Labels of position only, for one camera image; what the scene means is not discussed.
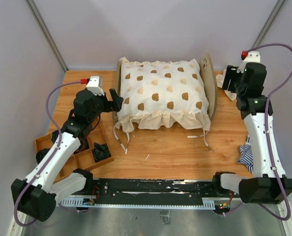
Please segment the large bear print cushion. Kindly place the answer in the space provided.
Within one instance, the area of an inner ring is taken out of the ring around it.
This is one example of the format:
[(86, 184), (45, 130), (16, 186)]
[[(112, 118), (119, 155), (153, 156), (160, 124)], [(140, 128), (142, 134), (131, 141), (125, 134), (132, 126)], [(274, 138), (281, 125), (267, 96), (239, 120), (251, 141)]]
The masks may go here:
[(129, 135), (139, 129), (171, 128), (210, 130), (209, 101), (200, 66), (195, 59), (176, 62), (120, 59), (119, 95), (122, 108), (113, 129)]

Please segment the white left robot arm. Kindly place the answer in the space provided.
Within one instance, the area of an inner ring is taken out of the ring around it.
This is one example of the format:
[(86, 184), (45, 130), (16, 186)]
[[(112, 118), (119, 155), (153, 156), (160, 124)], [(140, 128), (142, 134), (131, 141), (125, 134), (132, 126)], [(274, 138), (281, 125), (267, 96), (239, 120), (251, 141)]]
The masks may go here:
[(78, 92), (67, 121), (58, 128), (58, 138), (53, 146), (30, 174), (23, 180), (17, 178), (13, 181), (13, 214), (18, 225), (25, 226), (20, 222), (18, 212), (32, 217), (34, 221), (44, 222), (64, 198), (79, 191), (85, 195), (93, 191), (93, 176), (86, 170), (75, 169), (65, 179), (59, 182), (55, 182), (55, 179), (67, 160), (95, 128), (95, 120), (102, 113), (121, 110), (123, 98), (113, 88), (110, 94), (111, 101), (104, 92), (95, 94), (91, 88)]

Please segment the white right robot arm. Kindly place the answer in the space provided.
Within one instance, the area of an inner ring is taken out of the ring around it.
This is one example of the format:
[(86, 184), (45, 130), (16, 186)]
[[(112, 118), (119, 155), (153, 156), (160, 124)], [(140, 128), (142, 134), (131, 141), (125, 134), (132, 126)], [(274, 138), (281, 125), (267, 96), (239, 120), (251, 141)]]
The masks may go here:
[(222, 89), (236, 93), (236, 106), (251, 141), (253, 176), (216, 172), (211, 190), (218, 197), (230, 190), (244, 203), (277, 205), (292, 192), (292, 178), (287, 178), (274, 143), (271, 102), (262, 94), (266, 74), (266, 67), (258, 62), (248, 62), (244, 69), (227, 66)]

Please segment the wooden pet bed frame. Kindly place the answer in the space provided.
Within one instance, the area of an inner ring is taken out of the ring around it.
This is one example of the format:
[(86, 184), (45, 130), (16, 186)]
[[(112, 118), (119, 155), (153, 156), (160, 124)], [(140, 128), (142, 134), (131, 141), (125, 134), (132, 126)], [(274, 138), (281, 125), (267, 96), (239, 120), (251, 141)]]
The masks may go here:
[[(122, 61), (123, 59), (120, 59), (117, 62), (117, 76), (116, 76), (115, 86), (114, 86), (114, 89), (116, 90), (118, 95), (120, 94), (120, 86), (121, 86)], [(213, 68), (213, 63), (212, 63), (210, 54), (205, 53), (201, 57), (198, 64), (200, 66), (200, 76), (204, 83), (205, 95), (209, 102), (207, 113), (210, 120), (212, 121), (217, 109), (218, 87), (217, 87), (217, 81), (216, 81), (216, 74)], [(118, 122), (117, 112), (112, 113), (112, 118), (113, 118), (114, 124)]]

